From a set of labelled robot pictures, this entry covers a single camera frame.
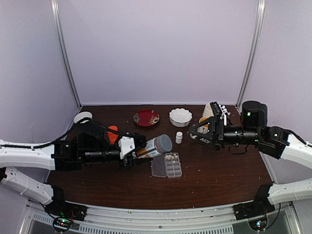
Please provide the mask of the small white pill bottle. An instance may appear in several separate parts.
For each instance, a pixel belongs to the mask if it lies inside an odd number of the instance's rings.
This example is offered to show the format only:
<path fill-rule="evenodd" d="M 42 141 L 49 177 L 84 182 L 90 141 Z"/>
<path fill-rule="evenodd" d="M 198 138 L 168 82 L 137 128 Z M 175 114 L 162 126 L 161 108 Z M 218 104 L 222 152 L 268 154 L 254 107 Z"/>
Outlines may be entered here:
<path fill-rule="evenodd" d="M 181 144 L 183 139 L 183 133 L 181 131 L 178 131 L 175 135 L 175 142 L 176 144 Z"/>

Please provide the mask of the clear plastic pill organizer box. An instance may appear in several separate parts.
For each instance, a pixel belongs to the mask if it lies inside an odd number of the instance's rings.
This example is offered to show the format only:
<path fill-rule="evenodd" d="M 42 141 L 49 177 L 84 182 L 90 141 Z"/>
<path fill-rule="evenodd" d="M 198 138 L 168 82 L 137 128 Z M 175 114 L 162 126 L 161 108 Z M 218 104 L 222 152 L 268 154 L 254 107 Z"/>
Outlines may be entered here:
<path fill-rule="evenodd" d="M 153 177 L 179 178 L 182 176 L 181 162 L 178 153 L 166 153 L 154 157 L 151 161 Z"/>

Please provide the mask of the grey capped orange label bottle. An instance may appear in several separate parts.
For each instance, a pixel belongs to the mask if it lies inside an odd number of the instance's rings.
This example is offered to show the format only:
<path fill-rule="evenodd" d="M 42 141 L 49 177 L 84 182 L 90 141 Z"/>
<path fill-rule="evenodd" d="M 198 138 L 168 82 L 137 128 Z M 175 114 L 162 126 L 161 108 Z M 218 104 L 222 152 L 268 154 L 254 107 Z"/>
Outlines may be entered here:
<path fill-rule="evenodd" d="M 170 152 L 172 148 L 173 143 L 170 137 L 167 134 L 162 134 L 147 141 L 146 147 L 136 152 L 136 157 L 139 159 L 153 158 Z"/>

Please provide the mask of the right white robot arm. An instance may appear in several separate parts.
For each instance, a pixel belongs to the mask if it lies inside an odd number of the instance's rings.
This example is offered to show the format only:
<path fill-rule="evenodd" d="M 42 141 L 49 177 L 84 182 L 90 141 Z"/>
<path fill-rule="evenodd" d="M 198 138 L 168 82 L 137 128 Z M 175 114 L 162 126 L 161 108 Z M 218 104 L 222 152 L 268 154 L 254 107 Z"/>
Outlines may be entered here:
<path fill-rule="evenodd" d="M 242 104 L 240 125 L 226 125 L 221 116 L 217 102 L 210 104 L 214 115 L 203 123 L 189 127 L 192 137 L 215 150 L 225 145 L 253 145 L 275 159 L 293 161 L 305 167 L 312 166 L 312 145 L 289 129 L 267 126 L 266 104 L 249 100 Z M 310 199 L 312 197 L 312 180 L 305 179 L 287 184 L 270 184 L 259 187 L 250 211 L 254 215 L 262 214 L 269 205 Z"/>

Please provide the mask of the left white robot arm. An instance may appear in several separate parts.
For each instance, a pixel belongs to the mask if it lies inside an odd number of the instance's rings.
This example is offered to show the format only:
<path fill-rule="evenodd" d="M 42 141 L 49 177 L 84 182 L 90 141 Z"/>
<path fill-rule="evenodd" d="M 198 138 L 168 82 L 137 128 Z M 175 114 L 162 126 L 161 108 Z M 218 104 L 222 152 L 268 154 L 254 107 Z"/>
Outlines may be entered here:
<path fill-rule="evenodd" d="M 41 168 L 49 171 L 81 170 L 83 166 L 118 162 L 123 167 L 136 166 L 135 152 L 147 145 L 146 136 L 138 133 L 123 133 L 109 129 L 102 123 L 84 117 L 66 132 L 75 128 L 78 134 L 72 140 L 59 138 L 43 144 L 0 142 L 0 181 L 29 196 L 46 207 L 51 207 L 59 216 L 70 212 L 63 189 L 40 184 L 38 181 L 18 172 L 14 167 Z"/>

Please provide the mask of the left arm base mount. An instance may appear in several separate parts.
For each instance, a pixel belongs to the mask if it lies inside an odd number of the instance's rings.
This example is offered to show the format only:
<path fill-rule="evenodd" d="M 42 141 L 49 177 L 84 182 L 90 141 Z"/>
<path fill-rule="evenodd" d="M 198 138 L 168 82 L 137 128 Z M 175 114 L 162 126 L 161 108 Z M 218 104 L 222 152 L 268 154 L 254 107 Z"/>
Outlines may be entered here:
<path fill-rule="evenodd" d="M 50 203 L 43 205 L 44 211 L 52 218 L 52 227 L 56 232 L 64 233 L 74 224 L 74 221 L 84 221 L 87 207 L 74 203 Z"/>

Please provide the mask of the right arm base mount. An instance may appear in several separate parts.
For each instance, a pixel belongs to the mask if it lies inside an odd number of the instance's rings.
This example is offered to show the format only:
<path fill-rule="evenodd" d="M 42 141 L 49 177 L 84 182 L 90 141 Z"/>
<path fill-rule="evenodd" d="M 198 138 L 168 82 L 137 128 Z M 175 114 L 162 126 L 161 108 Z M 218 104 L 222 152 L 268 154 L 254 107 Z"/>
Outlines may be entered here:
<path fill-rule="evenodd" d="M 268 214 L 275 211 L 275 206 L 251 201 L 236 204 L 233 210 L 237 221 L 246 219 L 249 227 L 259 233 L 269 228 Z"/>

